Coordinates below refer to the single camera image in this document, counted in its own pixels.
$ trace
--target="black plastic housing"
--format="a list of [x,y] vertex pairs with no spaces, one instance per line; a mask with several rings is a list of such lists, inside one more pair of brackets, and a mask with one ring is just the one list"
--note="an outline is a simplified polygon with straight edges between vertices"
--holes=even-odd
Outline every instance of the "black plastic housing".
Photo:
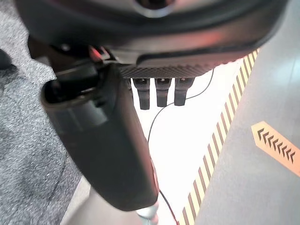
[[[30,35],[46,44],[101,45],[120,64],[134,65],[122,68],[124,77],[170,78],[164,71],[198,67],[192,75],[180,71],[195,77],[258,48],[277,30],[288,0],[223,0],[155,19],[105,7],[104,0],[15,2]],[[160,76],[142,75],[144,68],[162,67]]]
[[55,81],[49,81],[41,102],[93,188],[119,210],[138,210],[157,201],[155,169],[130,90],[115,66],[107,73],[101,88],[64,101],[56,98]]

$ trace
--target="floor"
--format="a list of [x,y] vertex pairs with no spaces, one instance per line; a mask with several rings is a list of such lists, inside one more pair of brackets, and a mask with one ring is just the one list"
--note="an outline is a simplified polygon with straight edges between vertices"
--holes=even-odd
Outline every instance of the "floor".
[[265,121],[300,147],[300,1],[261,48],[224,142],[196,225],[298,225],[300,178],[256,147]]

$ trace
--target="white floor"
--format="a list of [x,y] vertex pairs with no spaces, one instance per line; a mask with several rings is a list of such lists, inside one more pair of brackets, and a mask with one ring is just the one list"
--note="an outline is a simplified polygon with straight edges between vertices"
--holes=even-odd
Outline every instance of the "white floor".
[[[200,96],[187,100],[185,106],[169,106],[157,117],[150,138],[150,152],[155,164],[160,189],[167,197],[177,220],[188,200],[200,159],[204,156],[211,135],[219,120],[222,107],[232,88],[240,61],[221,65],[215,69],[210,87]],[[187,97],[200,93],[207,86],[211,71],[196,78]],[[150,110],[139,109],[137,91],[133,87],[135,107],[146,137],[157,112],[156,90],[151,81]],[[171,85],[168,103],[174,100],[174,84]],[[65,224],[72,212],[88,196],[89,185],[85,179],[79,183],[62,220]],[[174,223],[171,214],[159,197],[160,224]]]

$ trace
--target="textured grip panel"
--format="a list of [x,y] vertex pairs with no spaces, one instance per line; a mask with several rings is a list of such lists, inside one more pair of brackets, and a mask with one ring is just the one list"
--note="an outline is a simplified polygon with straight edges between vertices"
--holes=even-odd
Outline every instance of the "textured grip panel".
[[124,78],[194,78],[210,71],[219,64],[211,65],[185,65],[176,67],[120,67],[121,75]]

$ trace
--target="black cable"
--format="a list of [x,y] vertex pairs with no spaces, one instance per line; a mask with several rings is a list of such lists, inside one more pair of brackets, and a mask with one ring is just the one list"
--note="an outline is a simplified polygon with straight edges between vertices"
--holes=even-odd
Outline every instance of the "black cable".
[[172,214],[172,217],[173,217],[173,219],[174,219],[175,222],[176,222],[176,225],[179,225],[179,222],[177,221],[177,219],[176,219],[176,217],[175,217],[175,214],[174,214],[174,212],[173,212],[173,210],[172,210],[172,208],[171,208],[171,206],[170,206],[170,204],[169,204],[169,201],[167,200],[167,198],[165,197],[164,193],[163,193],[161,190],[159,190],[159,192],[160,192],[161,196],[164,198],[165,203],[167,203],[167,205],[168,205],[168,207],[169,207],[169,210],[170,210],[170,212],[171,212],[171,214]]
[[[191,99],[191,98],[195,98],[195,97],[197,97],[197,96],[203,94],[203,93],[208,89],[208,87],[210,86],[210,83],[211,83],[212,78],[213,78],[213,76],[214,76],[214,72],[215,72],[215,69],[213,69],[212,72],[211,72],[210,81],[209,81],[208,85],[206,86],[206,88],[205,88],[203,91],[201,91],[199,94],[194,95],[194,96],[191,96],[191,97],[188,97],[186,100]],[[158,115],[159,115],[166,107],[168,107],[168,106],[170,106],[170,105],[173,105],[173,104],[174,104],[174,102],[167,104],[164,108],[162,108],[161,110],[159,110],[159,112],[158,112],[158,113],[156,114],[156,116],[154,117],[154,119],[153,119],[153,121],[152,121],[152,123],[151,123],[149,135],[148,135],[148,143],[149,143],[149,140],[150,140],[150,135],[151,135],[152,127],[153,127],[153,125],[154,125],[154,122],[155,122],[157,116],[158,116]]]
[[[206,88],[205,88],[203,91],[201,91],[199,94],[194,95],[194,96],[191,96],[191,97],[188,97],[186,100],[191,99],[191,98],[195,98],[195,97],[197,97],[197,96],[203,94],[203,93],[208,89],[208,87],[210,86],[210,83],[211,83],[212,78],[213,78],[213,76],[214,76],[214,72],[215,72],[215,69],[213,69],[212,72],[211,72],[210,81],[209,81],[208,85],[206,86]],[[154,117],[154,119],[153,119],[153,121],[152,121],[152,124],[151,124],[151,127],[150,127],[149,135],[148,135],[148,143],[149,143],[149,140],[150,140],[151,130],[152,130],[153,124],[154,124],[154,122],[155,122],[157,116],[158,116],[158,115],[159,115],[166,107],[168,107],[168,106],[170,106],[170,105],[173,105],[173,104],[174,104],[174,102],[172,102],[172,103],[170,103],[170,104],[167,104],[167,106],[165,106],[164,108],[162,108],[162,109],[156,114],[156,116]],[[159,190],[159,192],[160,192],[160,194],[162,195],[162,197],[164,198],[165,203],[168,205],[169,210],[170,210],[170,212],[171,212],[171,214],[172,214],[172,217],[173,217],[173,219],[174,219],[175,222],[176,222],[176,225],[179,225],[179,222],[177,221],[177,219],[176,219],[176,217],[175,217],[175,214],[174,214],[174,212],[173,212],[173,210],[172,210],[172,208],[171,208],[171,206],[170,206],[170,204],[169,204],[169,201],[167,200],[167,198],[165,197],[165,195],[163,194],[163,192],[162,192],[161,190]]]

